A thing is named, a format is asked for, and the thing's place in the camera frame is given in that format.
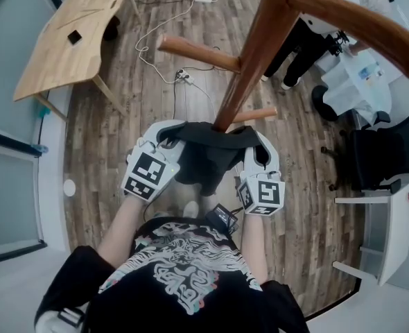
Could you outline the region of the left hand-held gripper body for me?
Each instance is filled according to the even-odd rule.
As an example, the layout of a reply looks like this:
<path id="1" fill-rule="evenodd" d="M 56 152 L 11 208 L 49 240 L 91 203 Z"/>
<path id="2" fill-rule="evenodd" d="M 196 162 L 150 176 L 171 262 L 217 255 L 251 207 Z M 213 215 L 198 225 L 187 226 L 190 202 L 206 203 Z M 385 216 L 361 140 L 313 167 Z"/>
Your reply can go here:
<path id="1" fill-rule="evenodd" d="M 126 195 L 146 203 L 160 195 L 180 170 L 177 162 L 170 161 L 154 143 L 143 137 L 137 140 L 126 161 L 121 188 Z"/>

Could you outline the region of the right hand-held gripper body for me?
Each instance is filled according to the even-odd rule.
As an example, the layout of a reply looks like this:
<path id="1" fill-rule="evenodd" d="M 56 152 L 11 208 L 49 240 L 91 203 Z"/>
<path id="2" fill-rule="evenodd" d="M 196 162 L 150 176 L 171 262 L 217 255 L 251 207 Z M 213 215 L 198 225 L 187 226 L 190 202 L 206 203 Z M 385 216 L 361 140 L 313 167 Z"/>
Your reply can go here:
<path id="1" fill-rule="evenodd" d="M 284 207 L 285 182 L 278 173 L 246 176 L 238 186 L 238 197 L 246 214 L 272 216 Z"/>

